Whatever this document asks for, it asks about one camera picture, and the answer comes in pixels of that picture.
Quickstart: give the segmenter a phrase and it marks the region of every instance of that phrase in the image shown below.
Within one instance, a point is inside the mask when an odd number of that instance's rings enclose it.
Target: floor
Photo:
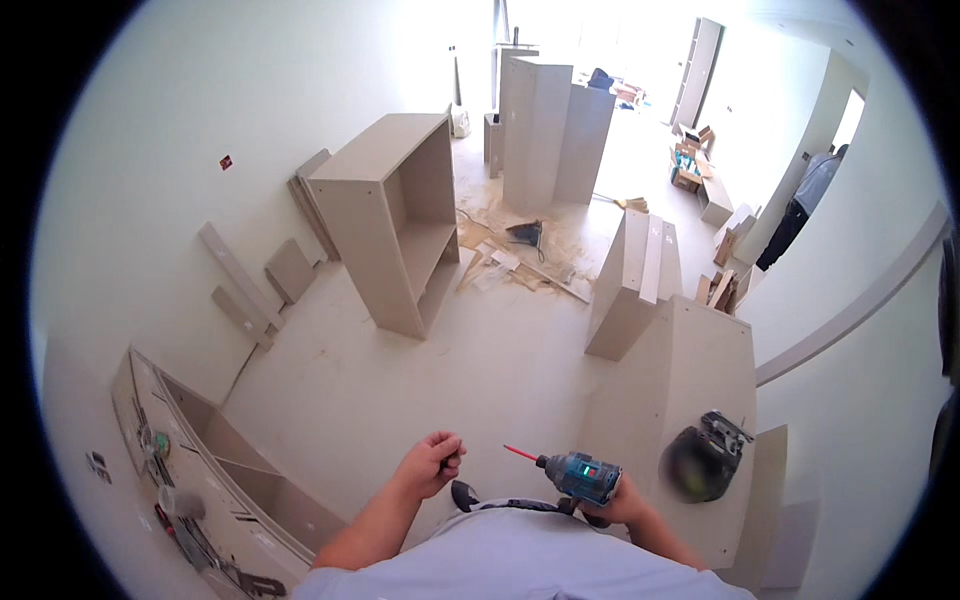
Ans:
[[[715,228],[699,220],[693,195],[667,181],[669,137],[644,115],[615,111],[596,191],[643,196],[651,212],[676,225],[684,294],[692,298],[700,274],[716,271]],[[486,175],[482,131],[454,140],[453,154],[462,246],[529,220],[500,204],[503,179]],[[599,200],[540,215],[540,267],[590,294],[621,215]],[[516,253],[537,263],[535,249],[517,246]],[[565,265],[572,273],[562,273]],[[505,277],[486,291],[465,285],[447,299],[430,339],[417,341],[375,326],[342,263],[318,271],[285,311],[274,347],[255,352],[224,407],[271,463],[352,519],[411,445],[449,429],[465,440],[461,478],[481,498],[557,497],[541,471],[502,445],[545,454],[574,446],[588,395],[617,368],[583,354],[588,305],[540,282]],[[406,545],[452,510],[445,492],[425,502]]]

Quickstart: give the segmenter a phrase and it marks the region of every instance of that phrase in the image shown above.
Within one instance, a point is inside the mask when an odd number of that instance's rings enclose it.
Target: black shoe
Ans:
[[[462,513],[469,513],[471,506],[480,504],[480,500],[473,497],[472,493],[476,493],[476,490],[459,479],[454,479],[450,483],[450,495],[453,496],[453,503]]]

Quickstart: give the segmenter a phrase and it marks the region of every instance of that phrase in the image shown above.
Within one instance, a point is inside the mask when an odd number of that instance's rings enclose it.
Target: worker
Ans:
[[[753,598],[709,571],[625,473],[606,507],[587,510],[624,523],[633,545],[545,512],[552,505],[542,502],[471,499],[469,513],[399,554],[420,504],[458,476],[465,454],[447,431],[414,445],[353,523],[317,553],[293,598]]]
[[[766,271],[770,265],[777,262],[786,249],[793,243],[797,234],[806,225],[807,219],[813,214],[813,209],[820,203],[824,197],[824,192],[833,180],[833,174],[837,172],[837,167],[843,161],[844,155],[850,144],[844,144],[837,150],[837,154],[832,155],[829,152],[821,152],[810,159],[810,164],[806,165],[804,178],[800,180],[797,191],[793,194],[793,199],[787,203],[786,212],[780,219],[774,236],[770,238],[766,250],[756,261],[756,265]]]

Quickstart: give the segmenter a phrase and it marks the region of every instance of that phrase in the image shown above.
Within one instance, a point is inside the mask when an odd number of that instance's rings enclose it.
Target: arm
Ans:
[[[420,504],[460,474],[464,454],[467,449],[460,438],[448,431],[436,431],[417,442],[353,523],[320,549],[312,568],[355,571],[399,554]]]
[[[627,473],[620,476],[616,494],[604,508],[581,504],[589,515],[601,516],[611,523],[623,523],[635,546],[665,559],[706,571],[707,564],[676,536],[652,506],[643,500]]]

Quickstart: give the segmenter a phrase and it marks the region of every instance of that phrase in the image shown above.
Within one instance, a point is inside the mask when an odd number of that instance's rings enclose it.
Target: white wall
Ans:
[[[900,256],[934,203],[946,201],[923,121],[883,57],[866,100],[817,210],[737,309],[753,326],[758,365],[850,304]]]
[[[783,504],[821,499],[804,584],[789,597],[859,597],[916,510],[948,397],[936,317],[942,255],[938,247],[850,335],[756,390],[757,430],[790,426]]]
[[[252,344],[210,299],[229,284],[198,229],[211,221],[280,307],[266,260],[291,236],[321,255],[286,179],[386,112],[443,111],[446,20],[437,0],[152,2],[88,82],[47,181],[31,330],[46,346],[43,413],[64,481],[136,595],[204,592],[166,588],[182,560],[167,540],[135,534],[150,505],[138,504],[108,396],[124,351],[133,342],[197,392],[225,397]],[[91,449],[114,485],[85,471]]]
[[[734,206],[770,200],[797,152],[828,57],[829,48],[810,41],[728,25],[697,127],[716,132],[710,160]]]
[[[783,172],[780,183],[770,197],[770,202],[763,207],[763,212],[760,213],[759,219],[746,237],[739,240],[733,249],[733,255],[744,263],[748,265],[756,263],[767,244],[770,243],[770,238],[777,230],[787,204],[804,178],[809,164],[803,158],[804,152],[814,156],[829,150],[830,142],[843,119],[852,89],[858,89],[860,93],[866,94],[866,79],[837,52],[831,50],[827,71],[821,82],[816,104],[810,113],[803,137],[794,149],[794,154]]]

